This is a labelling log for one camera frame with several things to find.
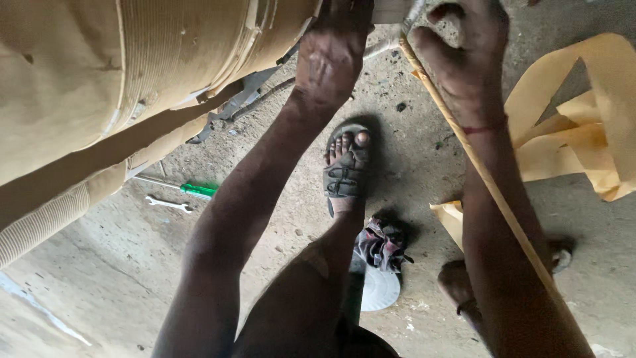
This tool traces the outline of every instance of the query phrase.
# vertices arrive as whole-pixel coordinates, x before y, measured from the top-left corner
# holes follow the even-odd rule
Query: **green screwdriver handle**
[[[196,185],[192,184],[182,184],[179,189],[181,190],[181,192],[184,192],[186,194],[191,194],[207,200],[212,199],[212,196],[214,195],[214,193],[216,193],[216,189],[197,187]]]

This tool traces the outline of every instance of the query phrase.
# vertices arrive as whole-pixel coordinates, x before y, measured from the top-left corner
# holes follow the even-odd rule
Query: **screwdriver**
[[[164,187],[168,187],[168,188],[179,189],[183,193],[194,195],[196,197],[200,197],[206,200],[212,199],[212,196],[214,195],[214,193],[216,193],[216,189],[218,189],[218,187],[211,189],[206,187],[199,187],[199,186],[188,184],[188,183],[181,184],[181,186],[178,186],[176,184],[161,182],[157,179],[152,179],[152,178],[148,178],[147,176],[141,176],[141,175],[135,175],[133,176],[133,178],[144,180],[145,182],[163,185]]]

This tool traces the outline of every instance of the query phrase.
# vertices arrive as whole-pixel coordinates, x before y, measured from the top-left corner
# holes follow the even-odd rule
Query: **sandal strap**
[[[354,169],[356,157],[361,159],[368,155],[365,150],[349,151],[340,157],[338,162],[322,171],[324,194],[328,197],[359,197],[364,194],[364,183],[368,173]]]

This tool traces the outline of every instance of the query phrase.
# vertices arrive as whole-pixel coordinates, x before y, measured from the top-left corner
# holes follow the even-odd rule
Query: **toenail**
[[[360,142],[365,142],[369,140],[369,134],[367,132],[360,132],[357,135],[357,139]]]

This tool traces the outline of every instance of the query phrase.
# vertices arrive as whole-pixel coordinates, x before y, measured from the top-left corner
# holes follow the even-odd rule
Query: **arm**
[[[501,95],[501,63],[508,17],[497,0],[460,0],[430,16],[461,20],[464,47],[451,48],[428,28],[418,47],[452,97],[457,119],[491,172],[535,250],[550,267],[548,248],[517,169]],[[545,291],[481,177],[467,160],[464,253],[483,315],[486,339],[497,357],[593,357]]]
[[[332,1],[327,21],[303,38],[287,103],[199,218],[154,357],[232,354],[240,272],[296,163],[349,98],[362,69],[372,2],[358,0],[349,11],[342,6],[348,1]]]

